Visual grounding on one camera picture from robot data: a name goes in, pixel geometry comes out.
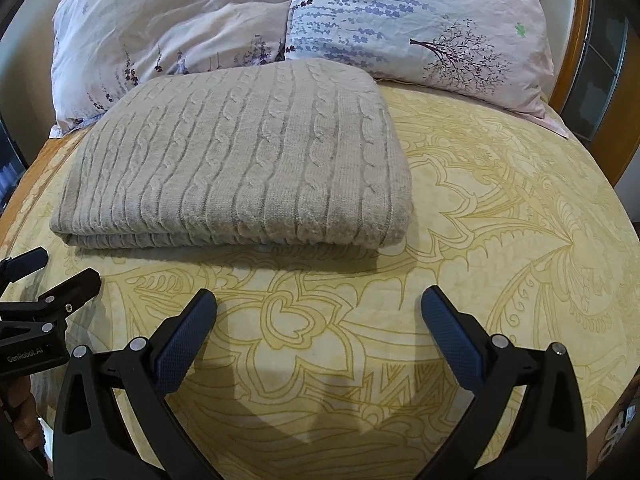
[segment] patterned bedsheet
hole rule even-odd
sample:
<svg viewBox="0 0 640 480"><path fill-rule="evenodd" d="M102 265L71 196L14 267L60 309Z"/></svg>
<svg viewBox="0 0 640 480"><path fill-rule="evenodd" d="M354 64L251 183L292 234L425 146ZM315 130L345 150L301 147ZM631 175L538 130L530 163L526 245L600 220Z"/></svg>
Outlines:
<svg viewBox="0 0 640 480"><path fill-rule="evenodd" d="M398 246L68 248L49 216L84 131L49 141L0 220L0 257L39 245L51 257L3 299L32 300L97 269L103 290L70 318L68 341L101 351L212 290L216 326L168 401L230 479L412 478L470 400L417 309L434 283L490 333L535 348L564 342L591 431L640 363L640 243L615 193L576 140L463 98L382 91L413 178ZM34 380L50 420L62 376ZM512 396L486 460L521 399Z"/></svg>

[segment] white pillow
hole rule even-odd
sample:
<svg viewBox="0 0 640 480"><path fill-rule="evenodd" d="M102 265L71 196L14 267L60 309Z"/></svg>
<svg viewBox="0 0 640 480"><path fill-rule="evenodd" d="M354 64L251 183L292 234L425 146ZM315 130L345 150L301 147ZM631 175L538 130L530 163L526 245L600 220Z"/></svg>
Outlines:
<svg viewBox="0 0 640 480"><path fill-rule="evenodd" d="M285 56L325 57L544 118L539 0L293 0Z"/></svg>
<svg viewBox="0 0 640 480"><path fill-rule="evenodd" d="M291 0L62 0L51 68L52 136L139 83L276 60Z"/></svg>

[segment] knitted blanket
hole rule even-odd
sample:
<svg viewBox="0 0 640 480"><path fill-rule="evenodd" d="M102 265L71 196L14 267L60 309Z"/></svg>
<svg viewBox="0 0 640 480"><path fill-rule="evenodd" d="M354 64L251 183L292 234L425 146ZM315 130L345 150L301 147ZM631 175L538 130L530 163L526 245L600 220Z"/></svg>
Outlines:
<svg viewBox="0 0 640 480"><path fill-rule="evenodd" d="M309 59L137 86L83 139L50 227L84 248L393 245L409 167L363 70Z"/></svg>

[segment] floral pillow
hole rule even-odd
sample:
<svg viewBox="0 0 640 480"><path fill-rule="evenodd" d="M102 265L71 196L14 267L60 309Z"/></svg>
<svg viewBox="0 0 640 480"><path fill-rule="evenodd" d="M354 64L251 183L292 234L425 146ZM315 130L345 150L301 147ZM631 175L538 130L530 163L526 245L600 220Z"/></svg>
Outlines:
<svg viewBox="0 0 640 480"><path fill-rule="evenodd" d="M62 136L161 75L273 62L291 0L62 0L51 68Z"/></svg>
<svg viewBox="0 0 640 480"><path fill-rule="evenodd" d="M545 117L539 0L293 0L285 56L325 57Z"/></svg>

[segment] pillow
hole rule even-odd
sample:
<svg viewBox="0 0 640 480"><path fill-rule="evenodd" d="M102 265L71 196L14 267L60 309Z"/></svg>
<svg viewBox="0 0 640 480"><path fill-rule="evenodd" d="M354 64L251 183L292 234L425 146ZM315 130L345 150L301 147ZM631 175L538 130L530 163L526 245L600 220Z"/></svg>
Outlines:
<svg viewBox="0 0 640 480"><path fill-rule="evenodd" d="M51 68L52 136L159 75L273 62L291 0L62 0Z"/></svg>
<svg viewBox="0 0 640 480"><path fill-rule="evenodd" d="M539 0L293 0L285 56L325 57L545 116L553 77Z"/></svg>

